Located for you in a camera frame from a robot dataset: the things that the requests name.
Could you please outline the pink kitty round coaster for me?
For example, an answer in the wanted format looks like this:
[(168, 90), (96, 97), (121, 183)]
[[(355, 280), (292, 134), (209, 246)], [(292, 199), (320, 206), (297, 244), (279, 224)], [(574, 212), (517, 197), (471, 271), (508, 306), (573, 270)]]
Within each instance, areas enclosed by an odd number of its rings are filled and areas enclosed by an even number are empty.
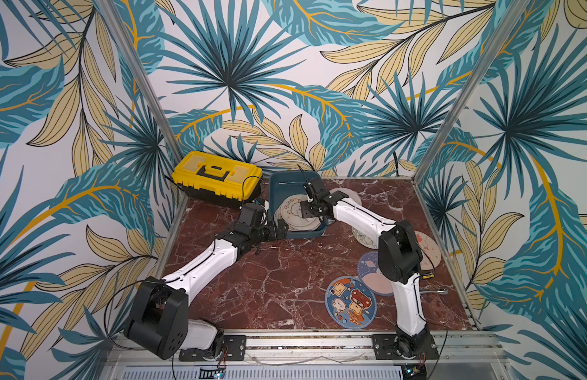
[(351, 190), (351, 189), (349, 189), (349, 188), (343, 188), (343, 189), (342, 189), (342, 192), (343, 192), (343, 193), (346, 193), (346, 194), (349, 196), (349, 198), (350, 198), (350, 199), (351, 199), (353, 202), (355, 202), (356, 204), (358, 204), (358, 205), (360, 205), (360, 206), (362, 205), (361, 197), (358, 195), (358, 193), (357, 193), (357, 192), (355, 192), (355, 191), (353, 191), (353, 190)]

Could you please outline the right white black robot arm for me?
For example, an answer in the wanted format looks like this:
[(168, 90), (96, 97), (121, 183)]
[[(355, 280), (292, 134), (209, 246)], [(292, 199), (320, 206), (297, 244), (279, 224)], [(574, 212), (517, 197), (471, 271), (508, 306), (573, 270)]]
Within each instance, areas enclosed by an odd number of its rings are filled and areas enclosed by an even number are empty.
[(301, 203), (303, 217), (345, 223), (378, 244), (378, 266), (391, 282), (396, 302), (396, 353), (408, 359), (420, 355), (431, 344), (431, 333), (418, 284), (423, 252), (412, 225), (371, 212), (345, 193), (329, 191), (318, 177), (306, 180), (303, 187), (308, 197)]

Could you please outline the white animal round coaster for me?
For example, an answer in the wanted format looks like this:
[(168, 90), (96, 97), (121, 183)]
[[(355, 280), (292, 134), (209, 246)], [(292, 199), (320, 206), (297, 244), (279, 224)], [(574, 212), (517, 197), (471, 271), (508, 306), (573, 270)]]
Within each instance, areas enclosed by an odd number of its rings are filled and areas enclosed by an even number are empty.
[(274, 213), (274, 218), (282, 219), (288, 227), (288, 231), (316, 231), (321, 226), (320, 218), (304, 218), (301, 212), (301, 203), (307, 200), (306, 195), (292, 195), (285, 198)]

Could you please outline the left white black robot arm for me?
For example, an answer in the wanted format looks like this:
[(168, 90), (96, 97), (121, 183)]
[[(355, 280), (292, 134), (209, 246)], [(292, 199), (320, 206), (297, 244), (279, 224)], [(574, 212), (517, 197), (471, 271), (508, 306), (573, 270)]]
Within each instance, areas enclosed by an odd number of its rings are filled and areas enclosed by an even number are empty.
[(134, 297), (124, 336), (160, 359), (179, 350), (195, 350), (206, 359), (224, 355), (224, 333), (215, 325), (190, 320), (189, 306), (225, 269), (263, 242), (286, 238), (288, 226), (257, 203), (244, 204), (238, 220), (215, 235), (209, 247), (188, 264), (161, 279), (148, 277)]

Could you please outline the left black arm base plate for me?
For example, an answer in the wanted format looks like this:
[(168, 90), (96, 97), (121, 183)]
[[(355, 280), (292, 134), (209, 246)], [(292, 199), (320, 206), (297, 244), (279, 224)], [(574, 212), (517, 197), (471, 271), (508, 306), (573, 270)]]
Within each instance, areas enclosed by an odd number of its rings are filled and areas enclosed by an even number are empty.
[(218, 334), (209, 348), (182, 348), (178, 359), (180, 362), (241, 362), (244, 361), (246, 343), (245, 335)]

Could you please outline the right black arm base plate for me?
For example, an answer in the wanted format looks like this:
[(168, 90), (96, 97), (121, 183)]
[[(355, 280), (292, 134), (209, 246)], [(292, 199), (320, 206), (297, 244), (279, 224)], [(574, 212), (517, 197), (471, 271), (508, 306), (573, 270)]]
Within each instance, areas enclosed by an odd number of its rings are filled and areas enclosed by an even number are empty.
[(374, 334), (371, 340), (377, 360), (438, 358), (437, 345), (431, 335)]

